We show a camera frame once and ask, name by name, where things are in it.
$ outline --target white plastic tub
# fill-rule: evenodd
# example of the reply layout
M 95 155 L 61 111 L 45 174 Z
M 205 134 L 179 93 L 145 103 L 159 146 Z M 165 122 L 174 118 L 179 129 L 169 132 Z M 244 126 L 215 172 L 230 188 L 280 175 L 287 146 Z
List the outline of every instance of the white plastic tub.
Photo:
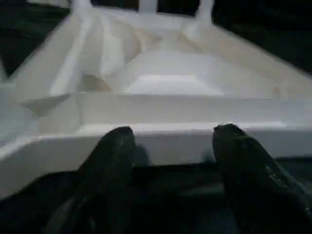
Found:
M 204 20 L 86 7 L 12 80 L 36 128 L 1 146 L 0 197 L 76 169 L 123 125 L 151 165 L 213 160 L 213 128 L 228 122 L 274 157 L 312 155 L 310 77 Z

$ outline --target black fabric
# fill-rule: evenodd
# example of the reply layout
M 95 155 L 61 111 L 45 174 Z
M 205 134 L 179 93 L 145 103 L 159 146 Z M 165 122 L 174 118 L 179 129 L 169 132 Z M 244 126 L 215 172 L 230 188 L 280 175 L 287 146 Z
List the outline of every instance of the black fabric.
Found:
M 39 4 L 0 4 L 0 57 L 11 75 L 69 14 L 69 9 Z
M 214 24 L 312 73 L 312 2 L 215 0 Z

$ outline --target white plastic surface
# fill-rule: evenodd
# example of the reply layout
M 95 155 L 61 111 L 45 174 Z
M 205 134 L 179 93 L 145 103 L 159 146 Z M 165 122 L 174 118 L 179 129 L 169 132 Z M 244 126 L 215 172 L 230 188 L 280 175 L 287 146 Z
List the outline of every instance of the white plastic surface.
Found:
M 233 122 L 274 157 L 311 156 L 310 101 L 80 93 L 24 103 L 39 133 L 0 149 L 0 197 L 49 172 L 74 170 L 101 136 L 128 125 L 153 165 L 213 160 L 213 128 Z
M 207 20 L 93 8 L 73 14 L 14 74 L 16 100 L 75 91 L 311 97 L 312 79 Z
M 27 133 L 37 133 L 38 123 L 27 108 L 12 101 L 0 89 L 0 149 Z

